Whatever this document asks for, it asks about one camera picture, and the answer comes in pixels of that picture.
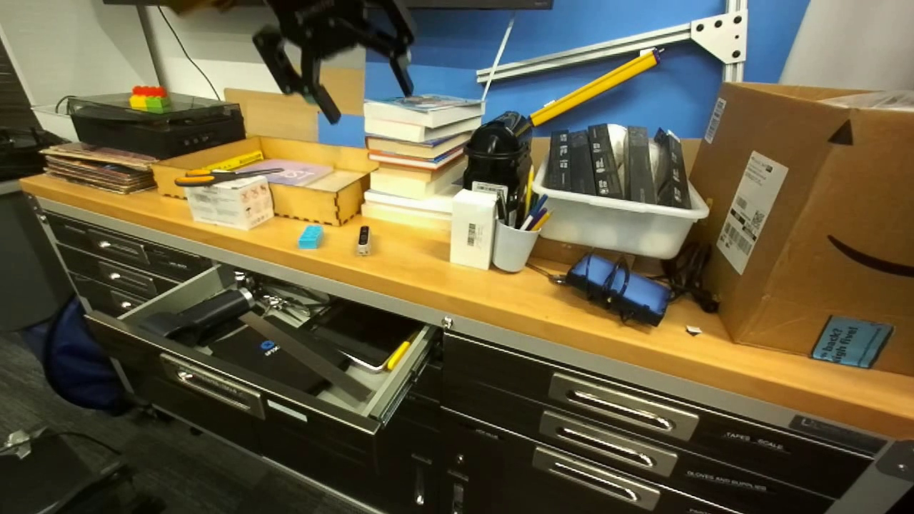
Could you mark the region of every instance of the workbench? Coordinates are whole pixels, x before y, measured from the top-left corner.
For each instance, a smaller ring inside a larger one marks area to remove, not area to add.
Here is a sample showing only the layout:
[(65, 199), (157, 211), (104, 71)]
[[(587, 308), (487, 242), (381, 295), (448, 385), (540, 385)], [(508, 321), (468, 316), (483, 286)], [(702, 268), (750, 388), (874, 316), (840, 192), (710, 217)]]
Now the workbench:
[[(117, 194), (55, 177), (28, 177), (20, 185), (40, 211), (255, 268), (487, 339), (512, 354), (675, 394), (755, 424), (798, 428), (814, 419), (830, 432), (850, 428), (888, 444), (914, 436), (914, 376), (735, 345), (720, 316), (701, 311), (691, 301), (671, 302), (658, 328), (627, 326), (604, 305), (554, 286), (542, 271), (458, 268), (448, 262), (448, 241), (428, 231), (371, 219), (374, 245), (360, 257), (354, 242), (364, 219), (353, 219), (344, 228), (327, 228), (320, 251), (300, 251), (294, 242), (304, 222), (294, 219), (233, 231), (193, 222), (187, 202), (155, 192)], [(880, 484), (880, 494), (901, 496), (910, 488), (901, 474), (887, 481), (868, 474), (868, 484)]]

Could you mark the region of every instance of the label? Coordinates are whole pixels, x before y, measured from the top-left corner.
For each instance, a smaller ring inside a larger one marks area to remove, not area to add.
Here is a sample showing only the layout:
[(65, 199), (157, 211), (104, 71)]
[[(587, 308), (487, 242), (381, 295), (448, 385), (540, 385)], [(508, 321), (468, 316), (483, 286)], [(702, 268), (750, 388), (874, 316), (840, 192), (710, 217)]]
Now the label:
[(714, 137), (718, 137), (718, 127), (722, 121), (722, 112), (725, 112), (725, 99), (718, 98), (714, 109), (711, 109), (711, 117), (710, 117), (710, 129), (707, 129), (707, 142), (714, 145)]
[(787, 177), (790, 165), (752, 152), (735, 202), (718, 237), (718, 248), (737, 268), (737, 275), (747, 271)]
[(830, 316), (820, 342), (814, 348), (814, 359), (872, 368), (892, 338), (892, 326)]

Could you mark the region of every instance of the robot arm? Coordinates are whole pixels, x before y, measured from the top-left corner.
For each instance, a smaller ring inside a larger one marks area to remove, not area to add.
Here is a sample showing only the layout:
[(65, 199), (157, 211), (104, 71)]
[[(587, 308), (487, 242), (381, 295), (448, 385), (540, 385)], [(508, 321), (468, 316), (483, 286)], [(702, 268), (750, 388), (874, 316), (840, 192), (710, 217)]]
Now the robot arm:
[[(181, 14), (194, 5), (228, 10), (233, 4), (173, 0), (168, 5)], [(281, 25), (260, 28), (255, 47), (283, 95), (304, 95), (337, 124), (341, 109), (320, 84), (320, 59), (354, 47), (387, 54), (403, 95), (411, 95), (407, 51), (414, 44), (414, 24), (400, 0), (265, 0), (265, 5)], [(300, 47), (300, 71), (288, 64), (287, 39)]]

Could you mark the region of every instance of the floor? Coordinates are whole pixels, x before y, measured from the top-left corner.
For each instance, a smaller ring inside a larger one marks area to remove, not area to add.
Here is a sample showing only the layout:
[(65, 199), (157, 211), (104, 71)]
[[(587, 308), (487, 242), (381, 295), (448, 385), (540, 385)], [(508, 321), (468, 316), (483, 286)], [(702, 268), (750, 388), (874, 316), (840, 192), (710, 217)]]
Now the floor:
[[(47, 385), (38, 358), (18, 334), (0, 334), (0, 444), (8, 432), (36, 425), (61, 432), (88, 468), (100, 468), (117, 456), (134, 468), (134, 491), (155, 496), (164, 505), (160, 511), (168, 514), (370, 511), (181, 424), (78, 408)], [(0, 496), (0, 511), (18, 508), (8, 496)]]

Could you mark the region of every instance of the pen holder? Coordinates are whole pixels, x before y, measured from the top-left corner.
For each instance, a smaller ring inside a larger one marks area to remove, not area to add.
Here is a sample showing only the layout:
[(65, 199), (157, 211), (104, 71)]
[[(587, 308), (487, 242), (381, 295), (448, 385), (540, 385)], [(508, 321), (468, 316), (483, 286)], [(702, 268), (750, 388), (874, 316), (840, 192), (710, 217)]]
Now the pen holder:
[(520, 231), (515, 227), (497, 222), (491, 265), (501, 271), (518, 275), (525, 268), (525, 259), (532, 257), (534, 245), (538, 245), (538, 231)]

